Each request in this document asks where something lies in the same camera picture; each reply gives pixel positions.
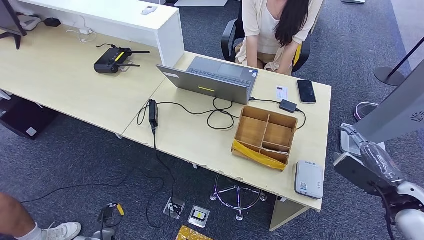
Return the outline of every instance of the white sneaker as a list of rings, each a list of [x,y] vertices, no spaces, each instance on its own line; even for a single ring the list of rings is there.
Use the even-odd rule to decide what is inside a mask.
[[[43,240],[72,240],[81,232],[79,222],[63,223],[55,228],[43,229]]]

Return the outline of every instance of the woman's hand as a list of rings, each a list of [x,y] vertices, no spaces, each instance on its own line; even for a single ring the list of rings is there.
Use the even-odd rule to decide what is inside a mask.
[[[290,75],[290,67],[292,66],[298,46],[299,43],[295,41],[292,41],[289,45],[285,46],[279,62],[279,68],[276,70],[277,73]]]

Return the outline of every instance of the laptop keyboard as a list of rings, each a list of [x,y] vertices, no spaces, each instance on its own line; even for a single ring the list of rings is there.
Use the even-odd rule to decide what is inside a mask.
[[[210,73],[207,71],[202,71],[202,70],[198,70],[198,69],[194,69],[194,68],[190,68],[187,70],[188,73],[192,73],[192,74],[197,74],[200,76],[204,76],[204,77],[208,77],[211,79],[216,79],[216,80],[220,80],[220,81],[224,81],[230,84],[236,84],[236,85],[240,85],[240,86],[244,86],[247,89],[250,89],[252,82],[251,81],[245,81],[245,80],[240,80],[240,79],[236,79],[236,78],[232,78],[232,77],[227,77],[227,76],[222,76],[219,74],[215,74],[215,73]]]

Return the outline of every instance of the office chair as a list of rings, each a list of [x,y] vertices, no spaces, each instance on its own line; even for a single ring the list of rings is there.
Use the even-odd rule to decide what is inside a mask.
[[[257,188],[252,188],[251,186],[244,184],[242,182],[227,178],[228,181],[230,182],[230,184],[233,184],[230,187],[226,187],[224,189],[219,190],[218,187],[218,180],[220,178],[220,175],[217,174],[216,178],[215,178],[215,185],[214,185],[214,193],[212,193],[212,195],[210,195],[210,200],[212,201],[216,201],[217,199],[226,207],[236,210],[237,214],[235,215],[235,219],[237,221],[242,221],[243,220],[243,213],[242,211],[244,210],[248,210],[250,208],[252,208],[253,206],[255,206],[259,200],[261,200],[262,202],[265,202],[267,200],[267,195],[265,195],[265,193]],[[232,190],[236,190],[237,191],[237,206],[231,205],[230,203],[226,202],[223,199],[223,193],[227,193],[229,191]],[[247,204],[247,205],[242,205],[242,190],[246,191],[246,192],[250,192],[252,193],[254,196],[257,195],[254,199],[254,201],[252,201],[251,203]]]
[[[236,62],[236,46],[234,46],[234,42],[237,39],[245,38],[245,30],[243,29],[242,8],[243,0],[240,1],[238,18],[228,22],[221,39],[221,49],[224,58],[225,60],[233,63]],[[234,38],[230,42],[230,38],[234,32],[234,29]],[[291,71],[292,73],[301,69],[301,67],[306,63],[309,58],[309,55],[311,53],[311,41],[309,35],[306,40],[297,48],[296,54],[294,55],[293,59],[293,70]]]

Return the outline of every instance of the wooden organizer box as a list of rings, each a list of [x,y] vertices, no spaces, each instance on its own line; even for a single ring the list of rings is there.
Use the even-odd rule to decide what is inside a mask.
[[[234,141],[231,148],[232,154],[274,169],[284,170],[289,162],[297,124],[298,119],[295,117],[245,106],[241,111],[235,133],[235,140],[241,145]],[[240,148],[254,157],[242,153],[243,151],[239,151]]]

